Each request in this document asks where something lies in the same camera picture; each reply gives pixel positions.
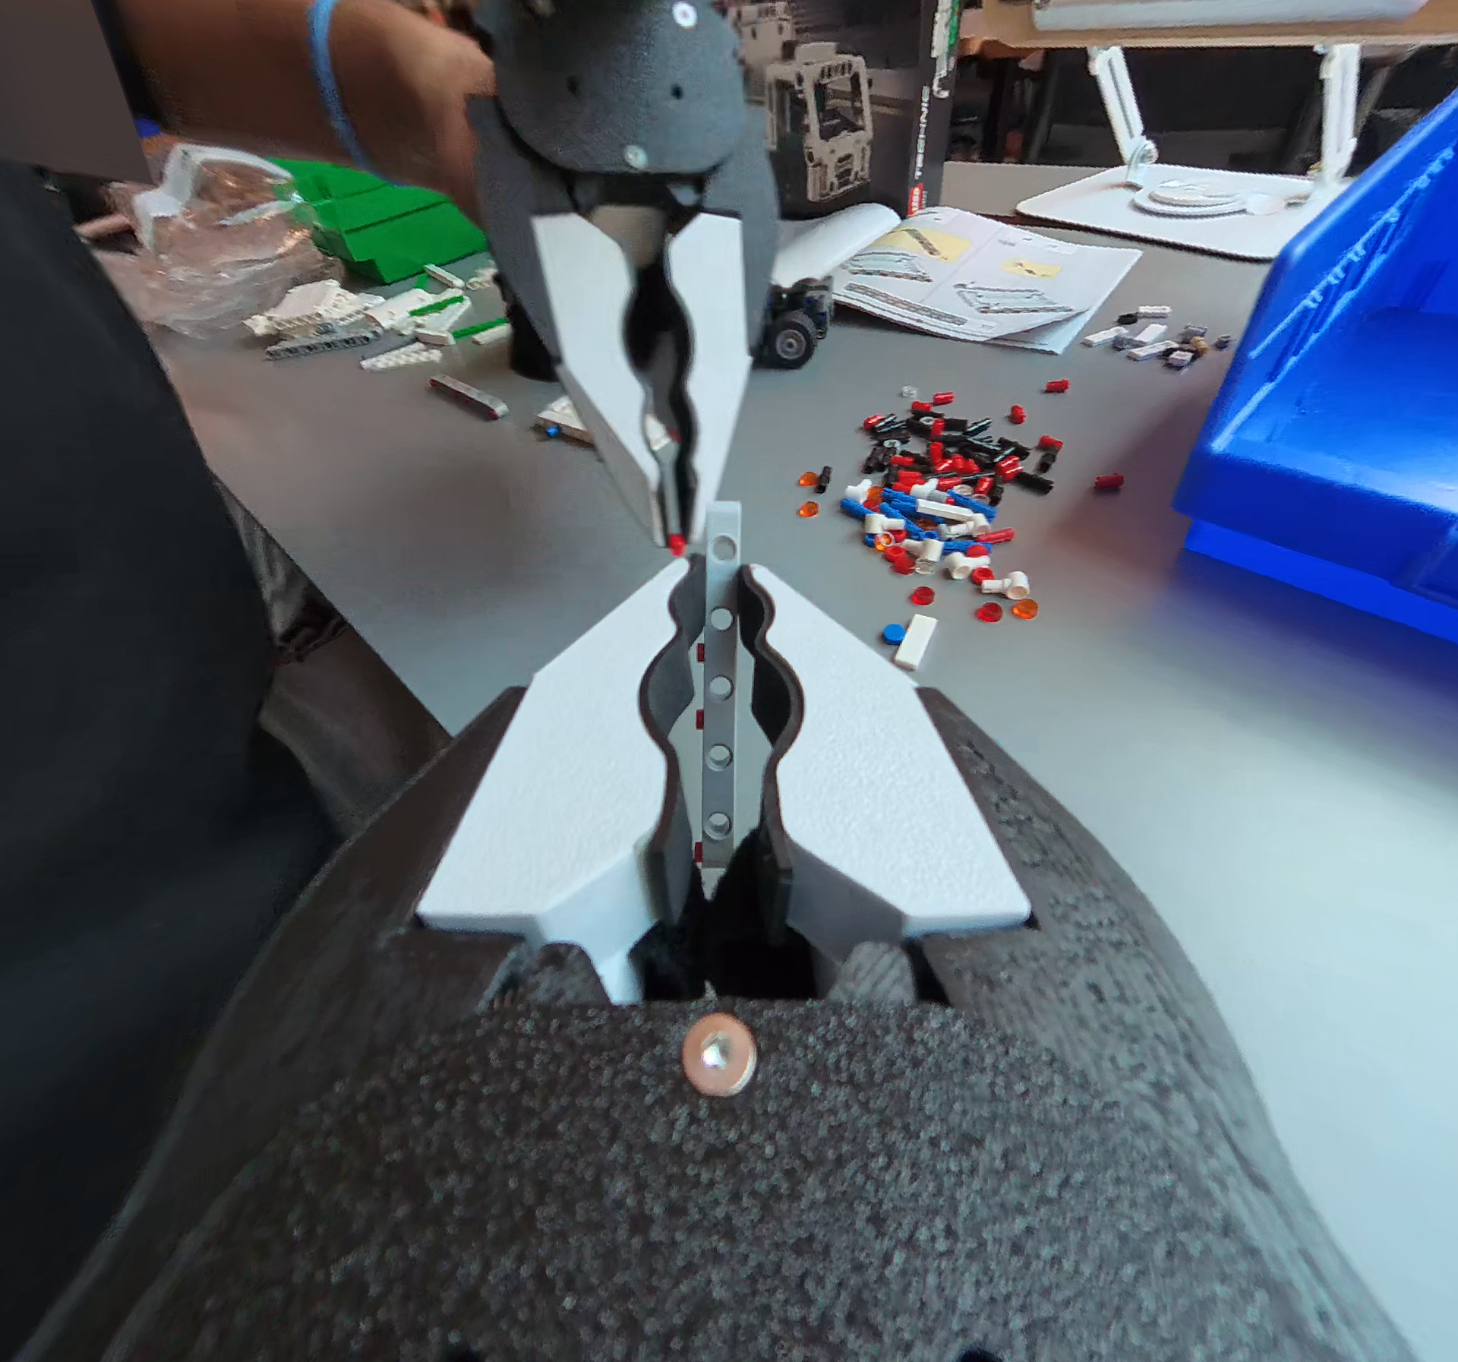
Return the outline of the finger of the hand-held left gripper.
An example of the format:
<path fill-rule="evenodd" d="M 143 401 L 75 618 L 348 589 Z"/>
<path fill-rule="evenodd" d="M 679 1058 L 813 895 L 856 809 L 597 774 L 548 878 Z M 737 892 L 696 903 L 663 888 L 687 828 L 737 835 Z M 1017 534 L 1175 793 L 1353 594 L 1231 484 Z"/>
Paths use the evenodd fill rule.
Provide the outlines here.
<path fill-rule="evenodd" d="M 684 536 L 673 477 L 676 449 L 629 351 L 635 266 L 611 234 L 581 215 L 540 215 L 532 239 L 561 379 L 630 510 L 666 548 L 670 534 Z"/>
<path fill-rule="evenodd" d="M 679 518 L 681 528 L 701 529 L 720 491 L 752 368 L 739 220 L 695 217 L 666 242 L 665 267 L 687 332 L 674 386 Z"/>

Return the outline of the blue wristband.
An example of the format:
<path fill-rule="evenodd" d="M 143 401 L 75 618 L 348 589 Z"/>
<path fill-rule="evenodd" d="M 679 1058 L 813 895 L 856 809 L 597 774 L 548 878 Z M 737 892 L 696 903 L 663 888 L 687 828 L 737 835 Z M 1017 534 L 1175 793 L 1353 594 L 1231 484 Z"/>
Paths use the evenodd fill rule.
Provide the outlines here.
<path fill-rule="evenodd" d="M 334 51 L 334 24 L 345 0 L 311 0 L 305 13 L 307 57 L 319 106 L 337 149 L 357 171 L 375 174 L 351 113 L 343 100 Z"/>

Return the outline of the person's left forearm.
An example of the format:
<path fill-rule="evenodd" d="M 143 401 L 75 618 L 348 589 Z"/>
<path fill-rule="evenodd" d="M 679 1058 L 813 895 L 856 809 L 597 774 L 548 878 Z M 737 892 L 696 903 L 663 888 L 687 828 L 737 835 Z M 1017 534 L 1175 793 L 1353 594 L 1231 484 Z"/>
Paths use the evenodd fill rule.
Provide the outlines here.
<path fill-rule="evenodd" d="M 114 0 L 163 121 L 196 143 L 346 163 L 313 67 L 315 0 Z"/>

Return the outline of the pile of small lego tiles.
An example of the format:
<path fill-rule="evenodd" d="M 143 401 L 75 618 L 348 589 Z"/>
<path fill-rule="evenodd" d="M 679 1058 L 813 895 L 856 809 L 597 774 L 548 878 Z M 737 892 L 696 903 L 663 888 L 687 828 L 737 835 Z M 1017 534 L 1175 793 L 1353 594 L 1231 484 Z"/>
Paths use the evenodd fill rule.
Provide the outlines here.
<path fill-rule="evenodd" d="M 1176 373 L 1235 349 L 1235 335 L 1212 332 L 1201 321 L 1173 324 L 1162 316 L 1167 312 L 1167 307 L 1140 307 L 1137 313 L 1121 315 L 1108 329 L 1085 334 L 1080 345 L 1091 351 L 1119 354 L 1137 365 L 1160 365 Z"/>

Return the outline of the pile of small lego pins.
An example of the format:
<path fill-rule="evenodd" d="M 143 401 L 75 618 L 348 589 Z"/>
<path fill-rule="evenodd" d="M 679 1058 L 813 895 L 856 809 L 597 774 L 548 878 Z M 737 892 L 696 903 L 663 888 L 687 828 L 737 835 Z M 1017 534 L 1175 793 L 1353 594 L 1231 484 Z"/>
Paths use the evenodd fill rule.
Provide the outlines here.
<path fill-rule="evenodd" d="M 838 512 L 856 542 L 897 578 L 900 605 L 878 632 L 892 667 L 917 675 L 936 633 L 955 619 L 1031 622 L 1039 588 L 1017 518 L 1059 488 L 1067 438 L 1031 427 L 1029 408 L 999 416 L 960 408 L 954 392 L 903 387 L 897 408 L 870 414 L 854 477 L 805 471 L 801 520 Z"/>

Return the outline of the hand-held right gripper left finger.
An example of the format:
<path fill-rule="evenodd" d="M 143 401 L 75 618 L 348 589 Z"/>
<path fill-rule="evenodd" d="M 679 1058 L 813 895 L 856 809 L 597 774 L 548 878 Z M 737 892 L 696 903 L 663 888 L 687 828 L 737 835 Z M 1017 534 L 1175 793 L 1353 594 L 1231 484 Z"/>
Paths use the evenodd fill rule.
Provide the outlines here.
<path fill-rule="evenodd" d="M 662 921 L 648 850 L 670 772 L 643 693 L 689 575 L 673 562 L 532 678 L 419 899 L 425 927 L 575 946 L 611 1003 L 643 1000 L 632 951 Z"/>

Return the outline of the dark lego set box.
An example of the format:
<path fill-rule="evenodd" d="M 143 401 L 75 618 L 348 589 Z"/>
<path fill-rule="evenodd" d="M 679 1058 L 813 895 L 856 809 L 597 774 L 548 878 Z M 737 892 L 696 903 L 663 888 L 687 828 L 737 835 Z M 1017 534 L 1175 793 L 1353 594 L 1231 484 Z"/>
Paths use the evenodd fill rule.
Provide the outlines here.
<path fill-rule="evenodd" d="M 717 0 L 764 116 L 782 215 L 935 206 L 963 0 Z"/>

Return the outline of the nested green plastic bins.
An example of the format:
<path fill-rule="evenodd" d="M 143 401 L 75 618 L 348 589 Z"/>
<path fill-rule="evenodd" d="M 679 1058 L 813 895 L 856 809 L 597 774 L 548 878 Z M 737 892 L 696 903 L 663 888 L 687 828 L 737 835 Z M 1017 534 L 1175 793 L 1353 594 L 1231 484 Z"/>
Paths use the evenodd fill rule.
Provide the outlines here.
<path fill-rule="evenodd" d="M 332 163 L 274 163 L 291 176 L 316 247 L 356 278 L 389 285 L 488 248 L 483 229 L 442 195 Z"/>

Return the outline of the pile of white lego beams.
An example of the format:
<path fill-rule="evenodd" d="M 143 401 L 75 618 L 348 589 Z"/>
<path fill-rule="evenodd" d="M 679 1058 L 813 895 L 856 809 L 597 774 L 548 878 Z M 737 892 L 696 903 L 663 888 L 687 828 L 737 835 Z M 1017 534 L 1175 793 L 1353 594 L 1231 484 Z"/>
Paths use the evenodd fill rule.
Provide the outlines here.
<path fill-rule="evenodd" d="M 510 341 L 509 319 L 485 318 L 476 299 L 494 285 L 491 267 L 464 278 L 433 263 L 392 296 L 349 291 L 326 278 L 291 289 L 274 310 L 247 318 L 244 327 L 274 364 L 360 351 L 359 365 L 370 373 L 433 368 L 449 351 Z"/>

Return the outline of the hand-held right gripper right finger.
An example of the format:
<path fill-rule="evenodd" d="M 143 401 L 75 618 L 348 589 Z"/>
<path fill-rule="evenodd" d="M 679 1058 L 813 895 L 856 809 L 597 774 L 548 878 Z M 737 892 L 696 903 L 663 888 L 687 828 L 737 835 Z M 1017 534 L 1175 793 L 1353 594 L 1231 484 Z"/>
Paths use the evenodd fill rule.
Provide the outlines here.
<path fill-rule="evenodd" d="M 842 965 L 865 944 L 1010 932 L 1031 899 L 933 719 L 941 703 L 767 567 L 739 572 L 750 712 L 766 738 L 766 941 Z"/>

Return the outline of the blue plastic bin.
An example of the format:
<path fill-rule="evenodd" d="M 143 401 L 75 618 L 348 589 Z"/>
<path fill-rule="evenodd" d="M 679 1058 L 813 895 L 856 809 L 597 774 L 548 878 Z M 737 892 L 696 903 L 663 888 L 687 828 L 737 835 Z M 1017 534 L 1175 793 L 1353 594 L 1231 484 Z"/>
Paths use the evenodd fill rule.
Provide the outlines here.
<path fill-rule="evenodd" d="M 1272 264 L 1175 507 L 1186 548 L 1457 643 L 1457 97 Z"/>

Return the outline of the lego instruction booklet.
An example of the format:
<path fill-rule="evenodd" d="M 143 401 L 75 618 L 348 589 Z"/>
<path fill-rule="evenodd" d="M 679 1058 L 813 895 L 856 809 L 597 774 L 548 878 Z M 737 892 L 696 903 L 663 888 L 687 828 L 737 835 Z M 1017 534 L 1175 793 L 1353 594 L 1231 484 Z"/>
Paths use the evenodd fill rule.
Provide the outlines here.
<path fill-rule="evenodd" d="M 835 310 L 962 345 L 1061 354 L 1140 263 L 955 207 L 909 218 L 881 204 L 785 223 L 774 283 L 826 282 Z"/>

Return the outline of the person's left hand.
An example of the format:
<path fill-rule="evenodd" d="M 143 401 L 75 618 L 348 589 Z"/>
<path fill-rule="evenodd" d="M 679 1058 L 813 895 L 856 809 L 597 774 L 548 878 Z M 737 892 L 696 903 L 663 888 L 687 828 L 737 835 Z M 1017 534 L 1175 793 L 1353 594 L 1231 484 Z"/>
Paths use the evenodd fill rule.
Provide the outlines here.
<path fill-rule="evenodd" d="M 360 165 L 479 212 L 471 98 L 494 94 L 491 61 L 446 26 L 386 0 L 341 0 L 330 51 Z"/>

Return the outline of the clear plastic bag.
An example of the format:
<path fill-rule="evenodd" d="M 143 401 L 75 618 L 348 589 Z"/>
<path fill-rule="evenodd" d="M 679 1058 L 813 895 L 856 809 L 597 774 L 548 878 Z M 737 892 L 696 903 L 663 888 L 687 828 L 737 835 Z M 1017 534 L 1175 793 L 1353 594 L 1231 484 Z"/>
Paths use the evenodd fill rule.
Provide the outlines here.
<path fill-rule="evenodd" d="M 285 168 L 236 149 L 177 144 L 155 185 L 109 184 L 135 248 L 113 270 L 149 330 L 233 340 L 296 288 L 343 278 Z"/>

